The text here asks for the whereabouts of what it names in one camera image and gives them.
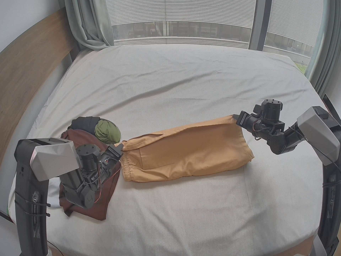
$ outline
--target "rolled green garment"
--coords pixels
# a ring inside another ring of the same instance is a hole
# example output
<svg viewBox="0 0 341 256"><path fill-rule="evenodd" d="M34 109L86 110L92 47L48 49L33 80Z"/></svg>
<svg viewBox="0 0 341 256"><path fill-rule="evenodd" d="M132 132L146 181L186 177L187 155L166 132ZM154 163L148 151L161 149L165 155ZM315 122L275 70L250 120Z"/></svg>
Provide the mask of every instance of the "rolled green garment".
<svg viewBox="0 0 341 256"><path fill-rule="evenodd" d="M115 144L121 140L121 132L115 124L100 119L95 126L95 136L106 144Z"/></svg>

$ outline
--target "green grass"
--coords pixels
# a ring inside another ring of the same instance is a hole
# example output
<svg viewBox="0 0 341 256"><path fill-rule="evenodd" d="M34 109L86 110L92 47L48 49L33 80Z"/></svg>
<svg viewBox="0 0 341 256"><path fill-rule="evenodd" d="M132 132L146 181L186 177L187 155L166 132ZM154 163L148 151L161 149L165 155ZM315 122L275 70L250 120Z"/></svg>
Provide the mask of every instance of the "green grass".
<svg viewBox="0 0 341 256"><path fill-rule="evenodd" d="M307 69L307 66L305 65L301 65L299 63L295 63L295 65L298 67L298 69L304 74L306 69Z"/></svg>

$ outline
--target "bed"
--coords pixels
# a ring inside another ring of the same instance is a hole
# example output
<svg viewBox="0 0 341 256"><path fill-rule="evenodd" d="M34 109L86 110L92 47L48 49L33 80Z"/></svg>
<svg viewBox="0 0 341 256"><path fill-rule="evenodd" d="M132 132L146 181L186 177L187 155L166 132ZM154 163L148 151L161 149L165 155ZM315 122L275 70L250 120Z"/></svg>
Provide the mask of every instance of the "bed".
<svg viewBox="0 0 341 256"><path fill-rule="evenodd" d="M324 106L285 56L186 44L84 50L28 137L60 137L72 119L100 116L130 139L251 112L266 98L283 102L287 126L310 106ZM77 256L307 255L321 215L320 160L307 143L276 156L265 141L243 134L255 156L245 166L166 182L120 176L105 221L49 208L47 239ZM9 214L15 220L13 193Z"/></svg>

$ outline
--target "white wall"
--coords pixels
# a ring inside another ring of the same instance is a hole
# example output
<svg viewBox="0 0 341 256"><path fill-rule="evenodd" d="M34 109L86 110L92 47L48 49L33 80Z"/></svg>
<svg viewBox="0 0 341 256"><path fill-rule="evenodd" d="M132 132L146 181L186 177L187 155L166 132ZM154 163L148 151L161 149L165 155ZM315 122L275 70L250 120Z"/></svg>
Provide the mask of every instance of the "white wall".
<svg viewBox="0 0 341 256"><path fill-rule="evenodd" d="M0 52L20 34L59 9L58 0L0 0ZM19 255L16 226L0 217L0 255Z"/></svg>
<svg viewBox="0 0 341 256"><path fill-rule="evenodd" d="M341 117L341 54L339 60L327 83L325 94L327 94L335 110Z"/></svg>

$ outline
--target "tan pants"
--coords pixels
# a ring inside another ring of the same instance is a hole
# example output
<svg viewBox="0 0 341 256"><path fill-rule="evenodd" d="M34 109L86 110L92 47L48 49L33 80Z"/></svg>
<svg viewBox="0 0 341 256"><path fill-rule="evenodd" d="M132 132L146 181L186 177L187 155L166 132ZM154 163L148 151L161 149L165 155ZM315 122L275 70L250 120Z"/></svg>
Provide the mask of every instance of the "tan pants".
<svg viewBox="0 0 341 256"><path fill-rule="evenodd" d="M254 156L235 122L226 116L124 141L124 179L165 181L243 166Z"/></svg>

